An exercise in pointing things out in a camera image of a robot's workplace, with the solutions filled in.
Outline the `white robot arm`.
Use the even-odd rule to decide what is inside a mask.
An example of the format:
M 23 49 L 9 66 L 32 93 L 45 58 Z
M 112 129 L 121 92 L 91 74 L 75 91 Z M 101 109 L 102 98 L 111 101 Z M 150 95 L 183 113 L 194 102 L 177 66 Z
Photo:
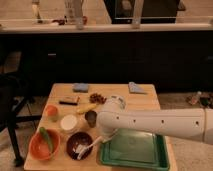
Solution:
M 124 98 L 112 95 L 101 107 L 96 124 L 105 141 L 124 128 L 213 144 L 212 109 L 127 110 Z

